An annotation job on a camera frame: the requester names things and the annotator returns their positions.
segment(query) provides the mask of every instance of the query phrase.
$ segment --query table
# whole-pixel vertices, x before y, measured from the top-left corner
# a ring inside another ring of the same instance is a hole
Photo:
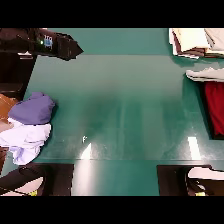
[[[209,139],[198,86],[185,77],[223,59],[172,56],[167,28],[53,30],[85,52],[38,57],[25,98],[42,91],[57,102],[34,162],[74,163],[72,195],[158,195],[158,164],[224,169],[224,141]]]

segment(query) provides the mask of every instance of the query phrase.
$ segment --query blue cloth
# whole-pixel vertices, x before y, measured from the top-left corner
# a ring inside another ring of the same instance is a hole
[[[49,123],[55,103],[41,92],[33,92],[30,98],[15,104],[8,116],[25,125],[41,125]]]

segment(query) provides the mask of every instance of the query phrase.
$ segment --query black device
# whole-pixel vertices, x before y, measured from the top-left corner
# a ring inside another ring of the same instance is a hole
[[[0,28],[0,52],[76,59],[83,50],[70,35],[42,28]]]

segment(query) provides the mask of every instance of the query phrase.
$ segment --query glossy table surface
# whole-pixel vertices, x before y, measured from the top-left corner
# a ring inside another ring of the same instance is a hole
[[[53,30],[85,53],[38,57],[25,98],[42,91],[57,102],[35,161],[74,163],[73,195],[158,195],[158,164],[224,168],[224,141],[209,138],[198,86],[185,77],[223,59],[172,56],[167,28]]]

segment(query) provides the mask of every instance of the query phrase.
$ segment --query red cloth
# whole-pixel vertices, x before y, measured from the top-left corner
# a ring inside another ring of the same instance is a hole
[[[205,82],[205,95],[215,135],[224,135],[224,83]]]

